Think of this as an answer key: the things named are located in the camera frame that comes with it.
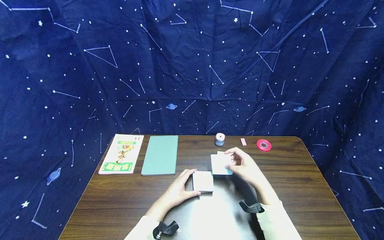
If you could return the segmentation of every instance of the black wrist strap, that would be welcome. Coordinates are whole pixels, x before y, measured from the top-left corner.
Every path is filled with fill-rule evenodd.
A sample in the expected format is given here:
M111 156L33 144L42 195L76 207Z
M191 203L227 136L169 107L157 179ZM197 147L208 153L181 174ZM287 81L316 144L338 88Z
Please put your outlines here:
M251 205L251 206L248 206L244 200L242 200L241 202L239 202L241 208L244 210L244 212L247 212L247 213L250 213L250 214L255 214L255 213L262 213L264 212L264 209L263 207L261 206L261 204L259 202Z
M162 234L165 235L174 235L174 233L179 229L179 225L173 221L170 225L166 225L163 222L160 222L157 227L153 230L153 238L159 240Z

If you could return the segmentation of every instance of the wooden table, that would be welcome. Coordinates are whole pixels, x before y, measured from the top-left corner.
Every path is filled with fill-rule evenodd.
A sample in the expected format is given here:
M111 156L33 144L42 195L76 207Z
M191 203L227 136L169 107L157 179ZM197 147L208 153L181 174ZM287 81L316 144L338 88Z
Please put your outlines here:
M238 146L255 159L302 239L359 239L299 138L244 138L245 147L241 147L239 136L226 136L224 146L217 147L214 136L179 136L176 174L191 168L209 170L211 154ZM260 138L271 142L269 152L256 147ZM124 239L175 179L174 175L141 176L148 140L145 136L133 174L99 175L100 161L60 240ZM215 239L263 239L257 221L238 204L243 199L242 188L233 178L215 178L212 194L202 194L172 209L165 222L175 220L180 228L174 236L162 239L211 239L208 233L215 233ZM186 189L192 189L191 178Z

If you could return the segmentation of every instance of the white card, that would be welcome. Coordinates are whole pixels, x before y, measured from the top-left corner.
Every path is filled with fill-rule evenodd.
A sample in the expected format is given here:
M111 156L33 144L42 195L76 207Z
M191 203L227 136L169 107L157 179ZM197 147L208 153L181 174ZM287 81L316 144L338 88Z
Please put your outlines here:
M229 154L211 154L213 175L232 175L232 172L225 168L225 165L232 164Z
M196 171L192 174L193 190L201 193L214 191L214 178L211 172Z

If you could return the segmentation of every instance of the gray-green folder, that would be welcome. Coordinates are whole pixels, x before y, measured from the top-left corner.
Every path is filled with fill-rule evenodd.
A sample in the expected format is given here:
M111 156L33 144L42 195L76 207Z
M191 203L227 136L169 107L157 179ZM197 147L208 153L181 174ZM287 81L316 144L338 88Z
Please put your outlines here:
M141 175L172 175L176 173L179 136L151 136Z

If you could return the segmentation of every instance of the comic book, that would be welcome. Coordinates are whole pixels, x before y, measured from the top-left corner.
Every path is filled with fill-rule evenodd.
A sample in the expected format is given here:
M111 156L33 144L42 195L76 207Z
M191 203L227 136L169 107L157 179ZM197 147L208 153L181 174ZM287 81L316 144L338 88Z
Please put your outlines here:
M143 139L143 135L116 134L99 174L133 173Z

